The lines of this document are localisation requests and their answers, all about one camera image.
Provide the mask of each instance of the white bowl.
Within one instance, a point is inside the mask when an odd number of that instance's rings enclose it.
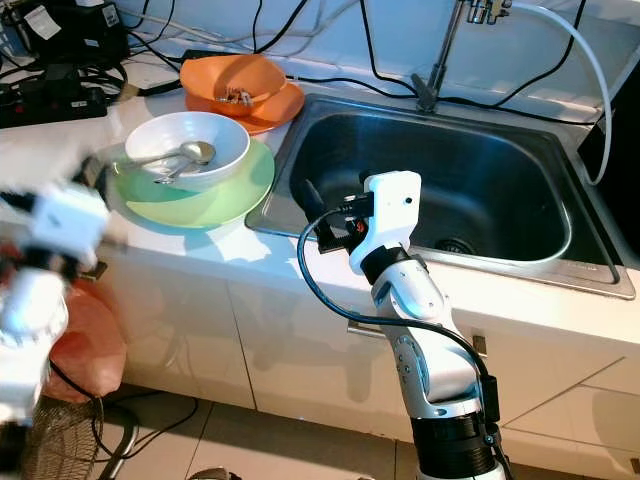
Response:
[[[202,141],[213,145],[216,154],[205,166],[189,168],[170,186],[201,192],[228,178],[249,150],[249,134],[235,120],[207,112],[178,112],[162,115],[136,128],[125,143],[127,156],[135,161],[174,150],[183,142]],[[187,159],[181,155],[142,167],[152,178],[166,175]]]

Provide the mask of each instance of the tile floor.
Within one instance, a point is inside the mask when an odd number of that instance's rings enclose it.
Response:
[[[139,393],[125,386],[111,398]],[[192,399],[161,393],[122,405],[140,420],[141,436],[179,420]],[[122,429],[105,424],[103,439],[114,448]],[[389,439],[200,401],[194,416],[127,460],[118,480],[184,480],[206,468],[225,466],[243,480],[411,480],[413,446]],[[97,464],[92,478],[101,473]],[[582,480],[565,473],[515,466],[518,480]]]

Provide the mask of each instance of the orange bowl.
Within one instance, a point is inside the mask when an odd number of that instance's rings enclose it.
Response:
[[[241,117],[251,112],[287,84],[280,68],[262,55],[225,55],[187,60],[180,82],[192,96],[211,100],[224,115]],[[252,105],[219,101],[229,89],[244,90]]]

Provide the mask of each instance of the sink drain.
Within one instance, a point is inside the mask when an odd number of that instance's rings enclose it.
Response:
[[[445,252],[464,253],[466,255],[476,254],[475,249],[471,245],[459,238],[443,238],[436,242],[434,248],[444,250]]]

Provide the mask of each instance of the plastic bag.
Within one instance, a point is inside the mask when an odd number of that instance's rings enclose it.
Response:
[[[53,346],[51,360],[71,380],[95,396],[117,390],[122,381],[127,347],[113,304],[87,282],[76,282],[66,303],[69,325]],[[55,372],[51,372],[43,393],[67,402],[87,401],[87,397]]]

